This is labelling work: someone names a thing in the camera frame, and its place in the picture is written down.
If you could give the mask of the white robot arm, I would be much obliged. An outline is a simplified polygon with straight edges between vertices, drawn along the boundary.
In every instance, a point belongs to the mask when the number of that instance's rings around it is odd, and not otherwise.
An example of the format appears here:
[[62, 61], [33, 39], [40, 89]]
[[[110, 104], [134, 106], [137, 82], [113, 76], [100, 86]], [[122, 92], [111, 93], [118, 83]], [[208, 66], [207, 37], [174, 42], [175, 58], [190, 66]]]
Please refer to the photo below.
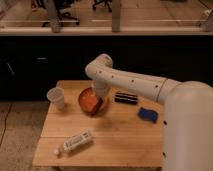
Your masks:
[[164, 106], [162, 171], [213, 171], [212, 86], [117, 70], [107, 54], [87, 64], [85, 73], [100, 98], [117, 86]]

